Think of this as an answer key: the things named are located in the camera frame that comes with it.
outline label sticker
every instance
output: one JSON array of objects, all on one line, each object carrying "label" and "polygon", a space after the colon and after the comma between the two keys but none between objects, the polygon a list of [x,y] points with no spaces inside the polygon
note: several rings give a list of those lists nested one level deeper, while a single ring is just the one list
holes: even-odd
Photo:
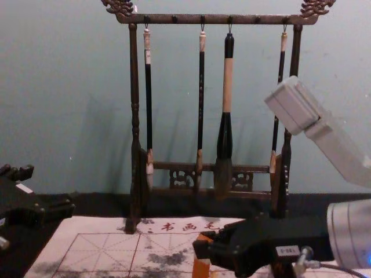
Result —
[{"label": "label sticker", "polygon": [[28,188],[27,186],[25,186],[23,184],[17,184],[16,187],[23,190],[27,194],[33,193],[33,191],[30,188]]},{"label": "label sticker", "polygon": [[149,65],[151,64],[151,51],[146,50],[146,64]]},{"label": "label sticker", "polygon": [[280,257],[288,257],[288,256],[299,256],[300,251],[298,245],[294,246],[277,246],[276,247],[277,254]]}]

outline cable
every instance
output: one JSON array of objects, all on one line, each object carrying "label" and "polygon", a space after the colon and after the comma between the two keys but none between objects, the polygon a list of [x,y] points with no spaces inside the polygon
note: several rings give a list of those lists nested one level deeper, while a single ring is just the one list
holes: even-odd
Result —
[{"label": "cable", "polygon": [[357,271],[354,271],[352,269],[343,268],[343,267],[337,266],[337,265],[329,265],[329,264],[322,264],[321,263],[321,267],[322,268],[331,268],[331,269],[335,269],[335,270],[340,270],[340,271],[343,271],[343,272],[347,272],[347,273],[349,273],[351,275],[354,275],[356,277],[359,277],[359,278],[367,278],[366,276],[364,276],[363,274],[360,274]]}]

